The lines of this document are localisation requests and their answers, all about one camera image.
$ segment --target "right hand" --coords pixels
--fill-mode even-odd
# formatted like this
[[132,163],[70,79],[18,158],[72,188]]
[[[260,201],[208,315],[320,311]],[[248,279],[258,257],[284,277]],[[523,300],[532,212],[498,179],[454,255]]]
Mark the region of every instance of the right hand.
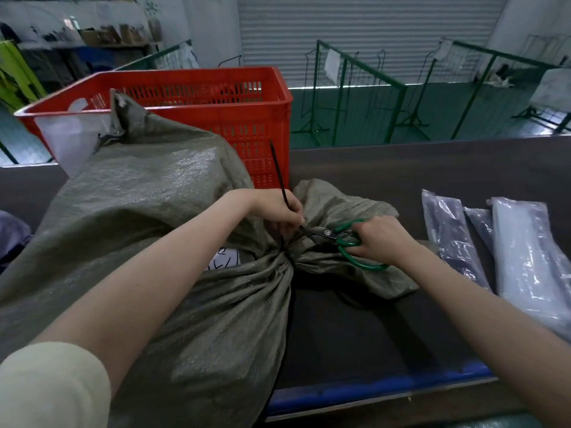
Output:
[[356,257],[398,266],[421,246],[394,216],[375,216],[351,227],[362,244],[346,251]]

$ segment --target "gray fabric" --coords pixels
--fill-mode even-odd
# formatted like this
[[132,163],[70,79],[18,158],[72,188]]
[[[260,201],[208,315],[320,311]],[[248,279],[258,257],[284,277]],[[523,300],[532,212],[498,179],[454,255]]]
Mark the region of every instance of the gray fabric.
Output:
[[[113,135],[62,188],[37,235],[0,277],[2,359],[137,252],[225,192],[252,187],[220,136],[162,119],[124,96],[112,101],[119,102]],[[324,181],[304,181],[295,193],[309,225],[396,214]],[[259,417],[286,345],[294,266],[257,218],[244,219],[226,247],[253,261],[202,274],[125,378],[110,426],[248,427]],[[363,272],[318,248],[295,240],[288,255],[302,270],[339,273],[383,297],[416,288],[394,267]]]

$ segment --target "plastic bag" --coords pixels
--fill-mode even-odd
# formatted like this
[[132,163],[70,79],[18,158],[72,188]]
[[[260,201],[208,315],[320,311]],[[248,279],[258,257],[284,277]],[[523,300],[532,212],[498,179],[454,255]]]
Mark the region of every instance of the plastic bag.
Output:
[[468,230],[462,203],[423,189],[424,222],[428,239],[438,245],[440,258],[458,273],[491,291]]
[[[111,103],[114,134],[101,138],[0,276],[0,360],[160,237],[226,192],[253,187],[219,135],[163,119],[123,95],[112,93]],[[310,225],[397,214],[324,181],[294,192]],[[360,270],[305,237],[287,245],[293,264],[258,218],[240,222],[224,248],[239,250],[240,265],[201,275],[125,377],[110,427],[251,427],[282,363],[294,264],[342,274],[388,298],[417,288],[396,267]]]
[[488,209],[469,209],[467,207],[464,207],[464,211],[480,238],[484,241],[489,251],[493,253],[494,229],[492,223],[492,211]]
[[571,341],[571,263],[542,202],[492,198],[498,294]]

